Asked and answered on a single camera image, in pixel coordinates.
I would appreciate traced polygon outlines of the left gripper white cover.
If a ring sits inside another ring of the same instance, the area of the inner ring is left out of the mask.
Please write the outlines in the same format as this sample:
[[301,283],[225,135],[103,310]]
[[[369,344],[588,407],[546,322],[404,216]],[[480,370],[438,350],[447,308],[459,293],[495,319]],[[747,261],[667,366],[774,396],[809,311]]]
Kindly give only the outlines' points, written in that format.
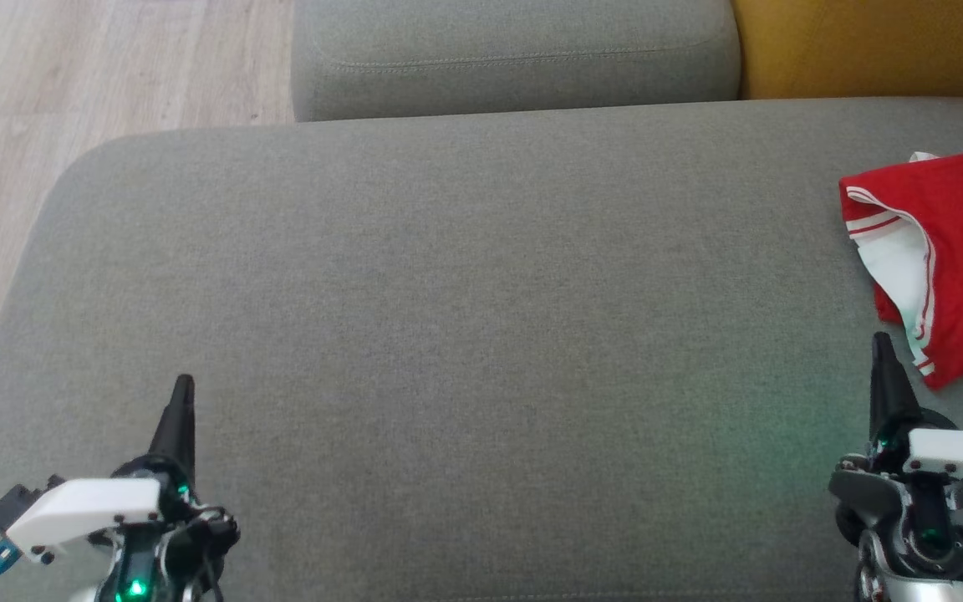
[[107,575],[88,601],[222,601],[219,579],[240,538],[228,510],[203,503],[196,470],[195,381],[179,375],[150,454],[110,477],[47,487],[10,523],[5,538],[35,563],[85,540],[110,551]]

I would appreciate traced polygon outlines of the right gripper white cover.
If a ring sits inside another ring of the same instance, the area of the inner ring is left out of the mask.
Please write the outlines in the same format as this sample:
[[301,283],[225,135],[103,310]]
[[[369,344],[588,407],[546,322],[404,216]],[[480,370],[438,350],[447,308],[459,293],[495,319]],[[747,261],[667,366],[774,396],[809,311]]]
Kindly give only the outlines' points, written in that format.
[[922,421],[910,378],[886,332],[872,336],[869,439],[830,477],[834,522],[859,551],[859,579],[963,579],[963,430]]

